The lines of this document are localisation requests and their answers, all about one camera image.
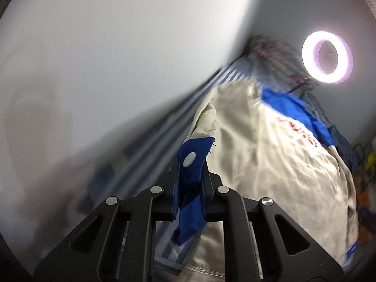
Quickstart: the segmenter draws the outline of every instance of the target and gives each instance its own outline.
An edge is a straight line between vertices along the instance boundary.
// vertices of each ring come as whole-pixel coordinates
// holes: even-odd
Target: beige fabric
[[[214,136],[209,171],[242,196],[274,199],[339,263],[358,237],[353,179],[335,147],[301,134],[260,100],[253,81],[212,90],[198,109],[189,138]],[[209,223],[178,281],[224,281],[221,223]]]

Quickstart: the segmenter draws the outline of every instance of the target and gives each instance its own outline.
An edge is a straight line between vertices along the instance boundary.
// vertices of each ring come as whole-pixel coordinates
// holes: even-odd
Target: blue and white striped cloth
[[[129,144],[121,154],[99,169],[88,188],[93,201],[98,204],[108,196],[126,199],[153,186],[158,176],[168,170],[205,95],[217,85],[251,77],[281,92],[296,85],[278,80],[256,56],[242,56],[203,83],[175,109]],[[303,100],[309,112],[329,127],[330,122],[316,98],[307,92]],[[199,237],[193,236],[182,246],[177,246],[172,242],[172,234],[177,225],[178,220],[157,222],[155,240],[155,264],[174,274],[179,274],[183,269]]]

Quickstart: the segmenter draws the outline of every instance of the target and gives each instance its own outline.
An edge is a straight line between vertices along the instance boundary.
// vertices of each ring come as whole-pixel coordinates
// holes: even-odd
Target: white button
[[[190,166],[193,161],[196,159],[196,153],[195,152],[191,152],[187,155],[187,157],[185,157],[184,161],[183,161],[183,167],[188,167]]]

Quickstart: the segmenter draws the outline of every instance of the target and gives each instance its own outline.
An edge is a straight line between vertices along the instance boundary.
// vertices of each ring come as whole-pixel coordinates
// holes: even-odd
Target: wall
[[[67,204],[85,193],[91,146],[100,157],[103,137],[145,127],[238,57],[257,3],[11,1],[0,20],[0,231],[29,271],[82,219]]]
[[[315,31],[328,31],[349,44],[353,72],[342,84],[315,90],[329,119],[351,142],[376,134],[376,19],[364,0],[263,0],[253,33],[287,41],[297,50]]]

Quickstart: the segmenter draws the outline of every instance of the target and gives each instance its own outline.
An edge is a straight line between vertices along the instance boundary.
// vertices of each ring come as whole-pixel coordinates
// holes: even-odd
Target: ring light
[[[320,48],[326,41],[330,41],[333,44],[338,55],[337,67],[330,74],[326,74],[323,71],[318,59]],[[353,67],[351,50],[345,40],[337,35],[323,31],[315,32],[307,37],[303,44],[302,58],[308,73],[321,82],[333,84],[344,82],[350,76]]]

